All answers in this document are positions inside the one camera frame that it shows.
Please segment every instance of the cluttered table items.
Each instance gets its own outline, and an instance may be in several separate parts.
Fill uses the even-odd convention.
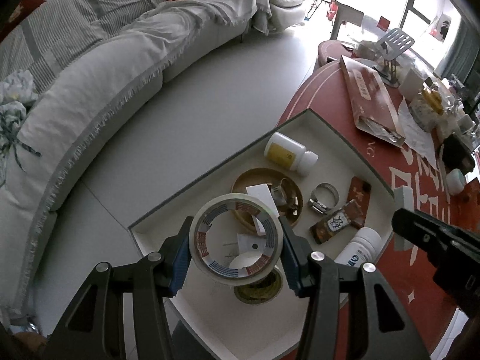
[[[424,78],[418,77],[409,81],[408,91],[402,82],[400,88],[382,87],[374,82],[371,71],[345,57],[326,64],[299,88],[279,124],[305,109],[313,110],[358,150],[392,190],[411,187],[415,209],[449,224],[478,230],[479,182],[474,179],[465,185],[465,174],[474,165],[469,141],[474,139],[476,128],[459,109],[455,91],[435,78],[424,83]],[[370,92],[372,85],[375,94]],[[385,103],[371,109],[374,102],[383,101],[373,98],[378,94],[390,107]],[[433,282],[435,269],[426,254],[395,241],[388,244],[378,267],[432,352],[450,323],[455,304]],[[346,310],[341,310],[340,318],[346,320]],[[345,327],[340,328],[337,344],[337,357],[342,358]]]
[[[394,210],[389,184],[329,123],[304,110],[130,230],[147,255],[194,216],[194,263],[172,305],[217,358],[265,360],[296,347],[308,306],[286,283],[277,216],[314,251],[360,266],[383,252]]]

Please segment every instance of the metal bolt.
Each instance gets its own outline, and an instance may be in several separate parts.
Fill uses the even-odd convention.
[[[99,262],[95,267],[97,272],[105,272],[109,270],[109,263],[108,262]]]
[[[153,251],[148,255],[147,258],[148,258],[149,261],[155,262],[155,261],[158,261],[159,259],[161,259],[162,255],[160,253],[158,253],[157,251]]]
[[[366,263],[363,264],[363,270],[365,272],[372,273],[372,272],[375,272],[376,269],[377,269],[377,267],[375,265],[373,265],[371,262],[366,262]]]
[[[315,261],[322,261],[325,258],[325,255],[321,251],[313,251],[310,257]]]

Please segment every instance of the tile floor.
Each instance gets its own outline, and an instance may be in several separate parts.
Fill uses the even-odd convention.
[[[45,335],[98,262],[138,260],[126,231],[132,222],[276,125],[330,31],[325,20],[269,37],[252,31],[243,43],[225,44],[165,84],[122,127],[59,210],[35,277]],[[168,305],[166,311],[173,330],[178,319]],[[126,353],[135,360],[131,296],[124,312]],[[458,312],[432,359],[443,358],[461,321]]]

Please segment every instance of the round wooden tray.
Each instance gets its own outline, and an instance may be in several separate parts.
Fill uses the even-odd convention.
[[[296,196],[298,197],[298,215],[294,216],[289,213],[279,211],[280,216],[285,216],[290,223],[290,226],[294,227],[303,209],[303,197],[298,185],[287,175],[279,172],[275,169],[269,168],[253,168],[242,173],[235,180],[232,186],[232,192],[247,193],[246,187],[258,184],[273,184],[277,185],[282,179],[287,179],[290,185],[293,187]],[[251,233],[257,234],[255,230],[254,220],[248,212],[245,211],[232,211],[234,216],[244,225]]]

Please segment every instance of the white paper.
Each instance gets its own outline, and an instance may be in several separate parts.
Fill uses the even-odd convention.
[[[424,157],[433,169],[437,170],[434,141],[429,132],[423,131],[410,114],[405,98],[398,108],[398,120],[405,133],[405,143]]]

